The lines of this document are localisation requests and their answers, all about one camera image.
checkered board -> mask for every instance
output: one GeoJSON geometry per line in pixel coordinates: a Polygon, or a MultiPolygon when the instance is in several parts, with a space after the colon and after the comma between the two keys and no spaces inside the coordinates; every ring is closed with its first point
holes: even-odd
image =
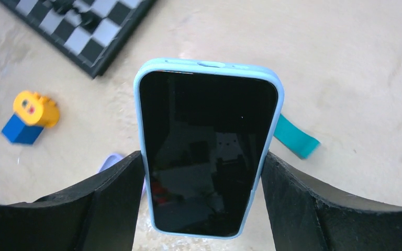
{"type": "Polygon", "coordinates": [[[0,0],[92,78],[103,75],[156,0],[75,0],[80,11],[101,18],[92,29],[79,26],[79,15],[58,15],[41,0],[0,0]]]}

light blue phone case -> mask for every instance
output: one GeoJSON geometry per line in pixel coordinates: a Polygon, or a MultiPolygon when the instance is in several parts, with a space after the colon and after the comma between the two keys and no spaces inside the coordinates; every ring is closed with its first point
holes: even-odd
{"type": "Polygon", "coordinates": [[[151,217],[152,226],[160,233],[164,234],[172,234],[172,235],[180,235],[180,236],[189,236],[189,237],[201,237],[201,238],[216,238],[216,239],[232,239],[239,236],[242,233],[244,228],[245,221],[250,211],[250,206],[252,205],[253,198],[255,196],[256,188],[258,187],[258,182],[260,180],[261,171],[264,165],[264,160],[266,158],[267,152],[269,150],[270,142],[273,138],[273,134],[275,132],[276,123],[281,114],[281,107],[284,101],[284,89],[281,85],[280,79],[278,76],[270,69],[255,66],[255,65],[246,65],[246,64],[231,64],[231,63],[221,63],[221,62],[212,62],[212,61],[200,61],[200,60],[187,60],[187,59],[172,59],[172,58],[159,58],[152,59],[147,61],[141,69],[138,71],[134,84],[134,95],[135,95],[135,107],[136,114],[138,117],[138,127],[139,127],[139,142],[141,146],[141,154],[144,163],[145,173],[146,173],[146,188],[147,188],[147,198],[149,203],[149,211],[151,217]],[[260,162],[258,165],[258,170],[256,173],[255,181],[253,184],[252,191],[250,193],[249,203],[245,210],[245,214],[240,226],[239,232],[234,236],[228,237],[220,237],[220,236],[206,236],[206,235],[194,235],[194,234],[180,234],[180,233],[170,233],[165,232],[158,229],[155,225],[154,216],[153,216],[153,208],[152,208],[152,196],[150,191],[150,176],[149,169],[147,163],[147,152],[144,142],[144,129],[142,124],[142,112],[140,106],[140,96],[139,96],[139,85],[141,83],[142,78],[150,72],[154,71],[172,71],[172,72],[190,72],[190,73],[203,73],[203,74],[212,74],[212,75],[223,75],[223,76],[236,76],[236,77],[245,77],[245,78],[256,78],[268,81],[272,83],[277,92],[278,92],[278,101],[275,108],[275,113],[273,115],[272,123],[269,129],[269,133],[267,134],[267,139],[264,145],[263,152],[261,154],[260,162]]]}

blue smartphone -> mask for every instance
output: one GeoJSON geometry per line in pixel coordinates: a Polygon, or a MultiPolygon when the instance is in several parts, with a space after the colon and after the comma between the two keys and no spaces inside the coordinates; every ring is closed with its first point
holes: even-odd
{"type": "Polygon", "coordinates": [[[153,59],[135,77],[153,227],[165,234],[239,236],[284,91],[261,66],[153,59]]]}

floor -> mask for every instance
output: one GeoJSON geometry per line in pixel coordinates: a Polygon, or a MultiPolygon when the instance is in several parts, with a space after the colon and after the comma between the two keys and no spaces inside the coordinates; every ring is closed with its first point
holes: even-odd
{"type": "MultiPolygon", "coordinates": [[[[345,191],[402,206],[402,1],[160,0],[108,73],[94,81],[0,6],[0,130],[25,89],[47,94],[59,124],[32,147],[0,135],[0,203],[33,201],[139,149],[132,80],[161,56],[264,65],[283,114],[322,142],[307,160],[271,151],[345,191]]],[[[259,189],[242,236],[181,238],[151,229],[141,205],[134,250],[274,250],[259,189]]]]}

black screen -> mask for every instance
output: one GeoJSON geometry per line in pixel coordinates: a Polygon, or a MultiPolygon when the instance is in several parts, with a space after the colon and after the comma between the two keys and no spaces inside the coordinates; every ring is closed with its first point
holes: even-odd
{"type": "Polygon", "coordinates": [[[140,100],[155,225],[239,232],[277,103],[259,79],[156,71],[140,100]]]}

